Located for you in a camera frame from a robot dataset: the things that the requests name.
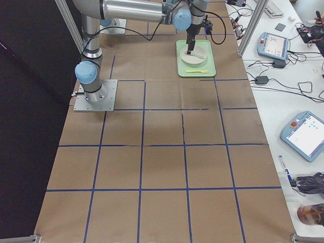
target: white keyboard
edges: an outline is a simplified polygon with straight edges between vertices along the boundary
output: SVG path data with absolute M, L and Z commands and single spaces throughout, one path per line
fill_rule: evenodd
M 281 18 L 284 16 L 283 11 L 280 10 L 271 0 L 268 1 L 267 6 L 265 7 L 264 11 L 271 19 Z

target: white plate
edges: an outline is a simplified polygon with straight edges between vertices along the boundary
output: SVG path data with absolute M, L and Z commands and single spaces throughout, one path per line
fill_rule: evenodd
M 188 64 L 200 64 L 200 63 L 204 62 L 207 58 L 207 52 L 200 46 L 196 45 L 191 53 L 193 53 L 194 55 L 201 56 L 201 57 L 195 57 L 193 55 L 188 55 L 187 50 L 188 50 L 188 46 L 185 46 L 184 48 L 182 48 L 180 51 L 180 57 L 184 62 L 186 62 Z

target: white floor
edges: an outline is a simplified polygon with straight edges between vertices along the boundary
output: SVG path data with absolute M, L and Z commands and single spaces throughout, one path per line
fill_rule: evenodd
M 292 3 L 292 5 L 305 25 L 307 25 L 307 20 L 311 20 L 316 17 L 316 10 L 320 11 L 321 13 L 324 12 L 323 0 L 297 0 L 295 3 Z

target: black wall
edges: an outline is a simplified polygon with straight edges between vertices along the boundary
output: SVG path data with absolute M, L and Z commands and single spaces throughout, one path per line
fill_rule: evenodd
M 0 238 L 10 238 L 34 233 L 79 52 L 54 0 L 2 0 L 0 43 Z

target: pen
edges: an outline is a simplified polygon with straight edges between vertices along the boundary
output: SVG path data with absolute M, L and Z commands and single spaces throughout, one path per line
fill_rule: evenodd
M 287 168 L 287 166 L 286 166 L 286 164 L 285 164 L 285 162 L 284 162 L 284 158 L 283 158 L 283 156 L 282 156 L 282 155 L 279 155 L 278 158 L 279 158 L 279 161 L 281 162 L 281 164 L 282 164 L 282 166 L 283 166 L 285 172 L 287 173 L 288 179 L 291 180 L 292 177 L 290 176 L 289 170 L 288 170 L 288 168 Z

